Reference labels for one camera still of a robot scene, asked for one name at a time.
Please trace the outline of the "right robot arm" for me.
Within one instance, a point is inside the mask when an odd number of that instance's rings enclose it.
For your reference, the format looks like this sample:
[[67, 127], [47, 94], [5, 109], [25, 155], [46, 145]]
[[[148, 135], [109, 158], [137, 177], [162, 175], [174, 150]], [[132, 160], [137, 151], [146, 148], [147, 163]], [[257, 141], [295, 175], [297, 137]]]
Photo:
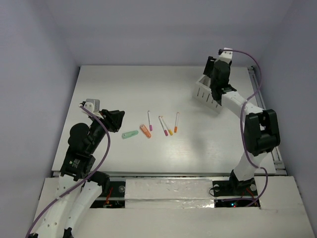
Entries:
[[204, 75], [210, 79], [213, 101], [240, 120], [244, 152], [228, 180], [215, 181], [211, 192], [215, 197], [241, 196], [254, 184], [255, 172], [262, 169], [265, 156], [280, 144], [277, 114], [264, 110], [242, 97], [229, 83], [231, 59], [209, 57]]

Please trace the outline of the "pink capped white marker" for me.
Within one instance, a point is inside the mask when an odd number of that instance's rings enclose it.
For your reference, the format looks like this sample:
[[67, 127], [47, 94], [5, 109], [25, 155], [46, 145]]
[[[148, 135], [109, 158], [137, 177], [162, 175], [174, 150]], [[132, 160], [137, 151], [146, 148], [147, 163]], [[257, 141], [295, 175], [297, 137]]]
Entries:
[[162, 121], [162, 119], [161, 119], [161, 116], [159, 116], [158, 119], [159, 119], [159, 121], [160, 121], [160, 124], [161, 124], [161, 127], [162, 127], [163, 131], [164, 131], [165, 136], [168, 136], [167, 129], [166, 129], [165, 126], [164, 126], [164, 123], [163, 123], [163, 121]]

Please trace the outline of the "orange capped white marker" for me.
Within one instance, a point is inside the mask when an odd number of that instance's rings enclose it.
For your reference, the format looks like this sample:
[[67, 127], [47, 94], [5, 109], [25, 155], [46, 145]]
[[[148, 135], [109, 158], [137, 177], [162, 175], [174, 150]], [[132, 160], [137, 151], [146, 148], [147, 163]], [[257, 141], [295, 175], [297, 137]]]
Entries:
[[177, 130], [178, 130], [178, 122], [179, 122], [179, 112], [176, 113], [175, 125], [174, 125], [174, 133], [177, 133]]

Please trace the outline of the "yellow capped white marker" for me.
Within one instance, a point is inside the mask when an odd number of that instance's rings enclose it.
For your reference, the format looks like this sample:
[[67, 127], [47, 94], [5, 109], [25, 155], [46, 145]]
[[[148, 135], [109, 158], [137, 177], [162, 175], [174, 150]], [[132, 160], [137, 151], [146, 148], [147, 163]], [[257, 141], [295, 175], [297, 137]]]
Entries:
[[165, 125], [165, 127], [166, 127], [166, 129], [167, 129], [167, 131], [168, 131], [168, 133], [169, 133], [169, 135], [173, 135], [173, 132], [172, 132], [172, 130], [170, 129], [170, 127], [168, 126], [168, 124], [167, 124], [167, 122], [165, 121], [165, 119], [164, 119], [164, 117], [163, 116], [161, 116], [161, 119], [162, 119], [162, 121], [163, 121], [163, 123], [164, 123], [164, 125]]

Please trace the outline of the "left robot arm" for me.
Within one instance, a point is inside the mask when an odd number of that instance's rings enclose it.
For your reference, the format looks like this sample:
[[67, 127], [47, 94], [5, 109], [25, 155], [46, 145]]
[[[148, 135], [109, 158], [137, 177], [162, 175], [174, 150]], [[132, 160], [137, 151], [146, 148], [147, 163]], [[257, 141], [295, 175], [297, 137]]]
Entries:
[[36, 217], [33, 223], [41, 224], [29, 228], [28, 238], [72, 238], [94, 201], [109, 192], [109, 175], [93, 168], [93, 153], [104, 137], [119, 131], [125, 112], [84, 112], [92, 124], [78, 123], [71, 128], [55, 199]]

